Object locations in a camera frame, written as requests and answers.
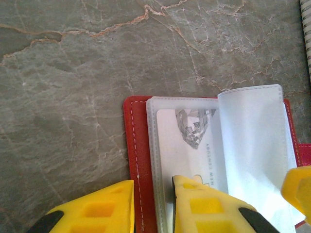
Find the black rubber grip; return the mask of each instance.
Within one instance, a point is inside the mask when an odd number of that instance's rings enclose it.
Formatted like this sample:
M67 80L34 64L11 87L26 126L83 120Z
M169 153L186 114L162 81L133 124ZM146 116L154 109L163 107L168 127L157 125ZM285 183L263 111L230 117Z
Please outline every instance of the black rubber grip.
M279 233L260 213L244 207L239 211L256 233Z
M49 233L62 216L64 212L60 210L44 215L26 233Z
M172 177L172 183L173 183L173 196L174 196L174 202L173 202L173 232L175 232L175 221L176 221L176 192L175 192L174 177Z

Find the marble surface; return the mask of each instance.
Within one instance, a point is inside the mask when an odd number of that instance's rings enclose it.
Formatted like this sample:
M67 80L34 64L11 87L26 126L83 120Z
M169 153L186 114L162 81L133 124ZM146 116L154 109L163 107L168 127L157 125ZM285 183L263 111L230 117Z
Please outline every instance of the marble surface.
M297 0L5 0L0 232L129 178L130 95L279 83L300 142L311 99Z

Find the diamond logo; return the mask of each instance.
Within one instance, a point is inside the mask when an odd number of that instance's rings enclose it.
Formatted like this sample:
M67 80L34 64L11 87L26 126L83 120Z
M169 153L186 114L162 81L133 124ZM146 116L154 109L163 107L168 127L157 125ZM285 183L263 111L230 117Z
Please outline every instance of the diamond logo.
M213 117L215 109L175 110L177 125L185 142L198 149L208 126L208 117Z

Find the red leather cover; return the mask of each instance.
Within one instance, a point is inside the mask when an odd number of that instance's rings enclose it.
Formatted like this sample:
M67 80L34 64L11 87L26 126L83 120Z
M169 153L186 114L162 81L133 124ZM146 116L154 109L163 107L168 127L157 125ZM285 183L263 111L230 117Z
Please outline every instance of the red leather cover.
M157 233L152 184L146 101L151 96L130 96L124 102L124 121L131 179L134 180L137 233ZM290 103L284 99L297 166L311 165L311 144L298 144Z

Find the square hole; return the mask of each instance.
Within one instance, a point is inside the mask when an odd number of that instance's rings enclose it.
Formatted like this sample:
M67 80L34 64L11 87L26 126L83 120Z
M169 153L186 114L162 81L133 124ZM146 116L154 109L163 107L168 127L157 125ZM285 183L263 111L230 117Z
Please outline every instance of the square hole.
M196 222L198 233L238 233L229 221Z
M195 189L195 187L192 184L185 183L184 184L184 189Z
M73 226L70 233L104 233L105 226Z
M224 212L217 198L193 198L190 200L190 208L193 214L216 214Z
M123 192L123 188L116 188L116 189L114 189L114 190L112 190L111 191L111 193L121 193L121 192Z
M84 208L85 217L110 217L115 208L113 202L94 202L89 203Z

